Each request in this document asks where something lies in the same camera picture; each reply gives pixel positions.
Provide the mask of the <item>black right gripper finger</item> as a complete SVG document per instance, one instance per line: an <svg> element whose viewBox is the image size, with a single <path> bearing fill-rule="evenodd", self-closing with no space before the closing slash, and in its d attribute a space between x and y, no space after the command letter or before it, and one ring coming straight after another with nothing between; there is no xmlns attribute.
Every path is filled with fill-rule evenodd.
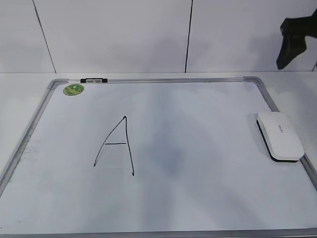
<svg viewBox="0 0 317 238"><path fill-rule="evenodd" d="M283 36L281 50L276 60L277 68L284 69L294 58L307 49L304 36Z"/></svg>

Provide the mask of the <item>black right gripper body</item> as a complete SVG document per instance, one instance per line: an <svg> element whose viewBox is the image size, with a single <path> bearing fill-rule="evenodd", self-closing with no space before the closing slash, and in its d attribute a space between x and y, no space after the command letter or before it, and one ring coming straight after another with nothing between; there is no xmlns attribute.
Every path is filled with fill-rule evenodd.
<svg viewBox="0 0 317 238"><path fill-rule="evenodd" d="M299 18L285 18L280 26L280 31L285 35L298 35L317 37L317 13Z"/></svg>

